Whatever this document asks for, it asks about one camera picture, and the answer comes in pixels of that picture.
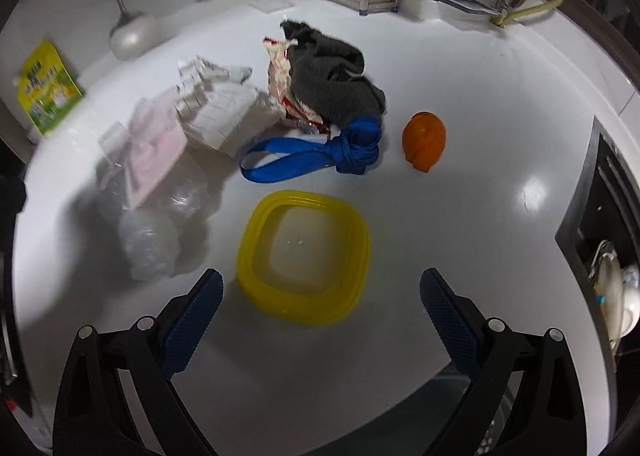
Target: gray cloth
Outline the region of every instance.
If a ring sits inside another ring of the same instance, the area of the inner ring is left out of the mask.
[[[298,40],[288,49],[291,93],[296,99],[340,129],[363,115],[380,122],[385,93],[362,75],[361,51],[306,23],[284,21],[280,26],[288,40]]]

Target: knotted blue strap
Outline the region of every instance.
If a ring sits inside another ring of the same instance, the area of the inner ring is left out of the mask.
[[[257,151],[288,155],[253,169],[243,167],[241,161],[240,171],[244,178],[257,183],[288,180],[332,165],[338,173],[364,175],[365,168],[378,160],[381,136],[377,119],[358,117],[324,144],[289,137],[268,139],[254,144],[245,157]]]

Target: orange item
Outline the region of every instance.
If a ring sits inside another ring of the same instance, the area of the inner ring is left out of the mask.
[[[406,159],[418,171],[428,173],[444,151],[447,130],[433,113],[416,113],[402,132],[402,149]]]

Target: yellow-green handle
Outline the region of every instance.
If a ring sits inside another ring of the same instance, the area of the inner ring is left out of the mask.
[[[559,7],[563,1],[564,0],[549,0],[547,2],[541,3],[540,5],[536,5],[535,7],[513,11],[506,16],[496,16],[495,18],[491,19],[491,23],[497,25],[498,27],[504,28],[504,26],[511,20],[520,18],[522,16],[530,16],[531,14],[537,14],[539,12],[555,9],[556,7]]]

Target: white table surface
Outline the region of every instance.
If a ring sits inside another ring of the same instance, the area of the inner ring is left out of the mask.
[[[208,219],[194,227],[180,274],[134,283],[95,204],[97,138],[135,102],[177,83],[194,54],[254,67],[266,86],[265,35],[302,19],[360,47],[387,96],[382,162],[366,176],[334,169],[272,185],[242,178],[231,160],[196,156],[209,173]],[[404,160],[401,132],[418,111],[439,115],[446,151],[428,174]],[[200,22],[95,84],[38,148],[26,184],[14,257],[15,306],[34,392],[52,420],[68,348],[79,327],[124,329],[186,293],[206,267],[225,296],[174,385],[221,455],[294,456],[332,441],[409,396],[448,362],[418,297],[436,267],[486,317],[515,331],[566,335],[584,398],[590,454],[606,444],[610,414],[602,351],[554,236],[569,205],[594,115],[632,169],[638,149],[563,56],[530,30],[463,30],[391,14],[359,17],[322,2],[262,14],[240,7]],[[280,189],[319,192],[358,209],[372,238],[359,305],[341,322],[307,327],[271,317],[234,281],[236,250],[255,205]]]

